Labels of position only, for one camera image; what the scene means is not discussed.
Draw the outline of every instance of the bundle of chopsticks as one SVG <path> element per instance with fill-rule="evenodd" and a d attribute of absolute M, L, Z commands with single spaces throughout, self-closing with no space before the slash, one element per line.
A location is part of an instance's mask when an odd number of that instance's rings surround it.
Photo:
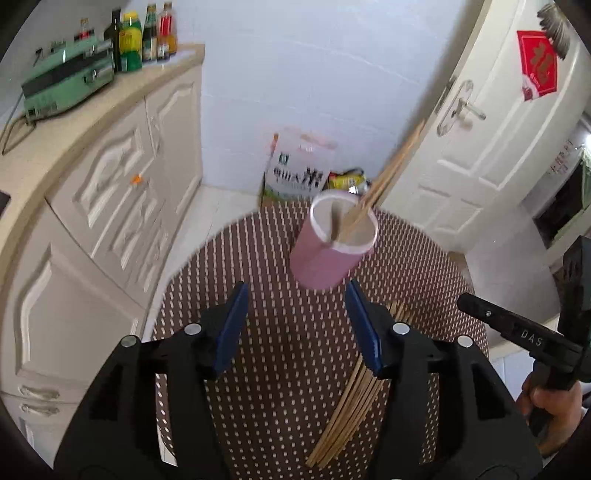
<path fill-rule="evenodd" d="M 398 322 L 411 325 L 414 322 L 414 312 L 406 308 L 405 304 L 395 301 L 388 306 L 390 314 Z M 372 405 L 379 396 L 384 380 L 378 380 L 363 364 L 361 355 L 345 387 L 343 395 L 333 412 L 330 421 L 314 450 L 306 460 L 306 465 L 318 465 L 324 468 L 339 453 L 345 449 L 347 443 L 359 430 L 359 426 L 367 416 Z"/>
<path fill-rule="evenodd" d="M 390 185 L 390 182 L 398 173 L 398 170 L 400 170 L 408 153 L 413 149 L 413 146 L 421 136 L 424 126 L 425 122 L 421 121 L 402 148 L 396 152 L 396 155 L 390 159 L 382 173 L 374 180 L 369 191 L 344 215 L 342 220 L 337 221 L 333 215 L 332 240 L 342 243 L 348 239 L 355 226 L 368 214 L 384 190 Z"/>

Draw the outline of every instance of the human hand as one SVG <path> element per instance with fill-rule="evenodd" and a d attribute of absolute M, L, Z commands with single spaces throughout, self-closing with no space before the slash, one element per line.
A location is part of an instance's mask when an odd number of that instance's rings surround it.
<path fill-rule="evenodd" d="M 556 453 L 579 426 L 583 413 L 583 391 L 576 382 L 570 391 L 531 388 L 531 374 L 525 379 L 522 392 L 515 402 L 517 409 L 529 417 L 534 407 L 543 408 L 554 416 L 548 425 L 548 435 L 538 444 L 543 457 Z"/>

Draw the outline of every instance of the silver screw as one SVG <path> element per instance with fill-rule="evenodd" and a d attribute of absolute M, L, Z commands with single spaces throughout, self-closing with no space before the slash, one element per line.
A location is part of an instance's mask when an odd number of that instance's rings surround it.
<path fill-rule="evenodd" d="M 121 346 L 125 348 L 134 346 L 136 343 L 138 343 L 138 338 L 135 335 L 126 335 L 121 339 Z"/>
<path fill-rule="evenodd" d="M 198 333 L 201 333 L 201 325 L 199 325 L 198 323 L 189 323 L 185 328 L 184 328 L 184 332 L 187 335 L 197 335 Z"/>
<path fill-rule="evenodd" d="M 392 325 L 392 331 L 399 335 L 406 335 L 408 332 L 410 332 L 410 327 L 406 323 L 398 322 Z"/>
<path fill-rule="evenodd" d="M 474 341 L 467 335 L 462 335 L 457 338 L 457 342 L 464 348 L 470 348 L 474 345 Z"/>

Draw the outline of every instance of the white cup rim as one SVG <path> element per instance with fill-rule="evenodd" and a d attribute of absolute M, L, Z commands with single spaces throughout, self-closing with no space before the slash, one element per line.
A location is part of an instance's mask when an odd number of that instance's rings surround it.
<path fill-rule="evenodd" d="M 347 202 L 351 202 L 353 204 L 359 203 L 359 197 L 354 195 L 353 193 L 344 192 L 342 190 L 325 190 L 318 194 L 314 200 L 312 200 L 312 205 L 310 206 L 310 223 L 312 228 L 314 229 L 314 233 L 316 236 L 322 240 L 324 243 L 330 243 L 330 238 L 324 230 L 320 227 L 316 218 L 314 217 L 314 208 L 324 200 L 330 199 L 342 199 Z M 369 219 L 371 220 L 372 224 L 374 225 L 374 235 L 366 244 L 363 245 L 347 245 L 344 243 L 333 242 L 331 243 L 330 247 L 337 252 L 348 254 L 348 255 L 363 255 L 367 253 L 371 248 L 375 245 L 375 241 L 378 238 L 378 219 L 376 218 L 374 212 L 370 209 L 368 212 Z"/>

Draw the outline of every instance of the brown patterned placemat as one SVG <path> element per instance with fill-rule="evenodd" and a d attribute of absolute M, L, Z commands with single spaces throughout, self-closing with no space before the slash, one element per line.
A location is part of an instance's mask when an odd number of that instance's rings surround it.
<path fill-rule="evenodd" d="M 154 327 L 155 339 L 169 337 L 223 303 L 237 281 L 249 284 L 251 304 L 232 368 L 206 386 L 226 462 L 239 480 L 360 480 L 381 426 L 387 388 L 338 458 L 323 470 L 306 467 L 357 357 L 346 281 L 330 291 L 307 290 L 289 270 L 308 208 L 307 202 L 279 203 L 225 228 L 170 281 Z M 426 335 L 447 341 L 470 335 L 488 353 L 484 326 L 456 308 L 458 295 L 470 287 L 445 252 L 402 220 L 381 211 L 376 216 L 374 251 L 349 277 L 370 301 L 403 301 Z M 158 425 L 174 454 L 166 380 L 157 377 Z M 430 392 L 424 460 L 436 444 L 434 378 Z"/>

